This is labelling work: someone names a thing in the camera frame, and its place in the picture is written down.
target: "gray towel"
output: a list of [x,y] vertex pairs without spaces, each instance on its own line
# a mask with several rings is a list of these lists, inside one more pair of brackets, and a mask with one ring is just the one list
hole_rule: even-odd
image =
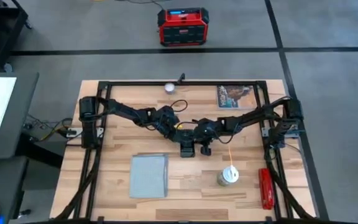
[[163,198],[168,190],[168,156],[142,154],[132,157],[131,198]]

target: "wooden table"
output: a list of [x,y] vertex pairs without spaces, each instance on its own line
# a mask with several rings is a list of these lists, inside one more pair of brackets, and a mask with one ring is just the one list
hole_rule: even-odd
[[[285,95],[281,80],[266,82],[270,101]],[[78,98],[96,95],[97,86],[97,80],[83,81]],[[178,113],[181,121],[239,116],[250,111],[218,109],[216,86],[177,86],[174,95],[167,95],[162,86],[114,86],[111,98],[134,108],[160,108],[184,99],[189,105],[187,110]],[[81,126],[78,121],[78,104],[73,125]],[[297,140],[288,139],[287,143],[299,147]],[[239,169],[240,178],[232,186],[220,187],[216,183],[216,175],[230,165],[227,145],[214,141],[211,144],[212,156],[209,157],[201,155],[200,147],[197,146],[196,157],[184,159],[180,157],[179,144],[164,139],[157,131],[139,128],[129,120],[110,115],[103,142],[92,220],[98,216],[104,216],[105,220],[252,221],[264,220],[266,216],[274,218],[274,211],[263,210],[260,201],[258,169],[266,165],[259,124],[244,128],[235,135],[230,147],[233,164]],[[168,197],[130,198],[131,158],[149,152],[169,155]],[[281,152],[289,189],[306,211],[314,215],[301,154],[291,147],[283,148]],[[85,150],[81,147],[66,148],[51,217],[58,215],[77,191],[84,154]],[[279,196],[282,214],[285,216],[280,192]],[[81,217],[85,215],[87,198],[83,197]]]

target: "orange string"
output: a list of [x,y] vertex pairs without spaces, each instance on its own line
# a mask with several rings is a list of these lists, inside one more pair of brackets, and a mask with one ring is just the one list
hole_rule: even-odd
[[233,160],[231,158],[231,149],[230,149],[230,145],[229,145],[229,156],[230,156],[230,165],[233,166]]

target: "portable power station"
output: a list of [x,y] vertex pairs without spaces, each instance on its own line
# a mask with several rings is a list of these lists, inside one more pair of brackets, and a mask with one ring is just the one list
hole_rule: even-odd
[[208,33],[208,11],[203,8],[167,9],[158,13],[162,45],[201,45]]

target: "can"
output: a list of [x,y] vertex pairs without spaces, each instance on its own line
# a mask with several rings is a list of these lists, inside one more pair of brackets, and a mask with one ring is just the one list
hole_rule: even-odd
[[224,168],[217,177],[220,186],[228,186],[235,183],[239,179],[239,171],[234,166]]
[[167,83],[164,89],[167,94],[173,94],[175,92],[175,85],[173,83]]

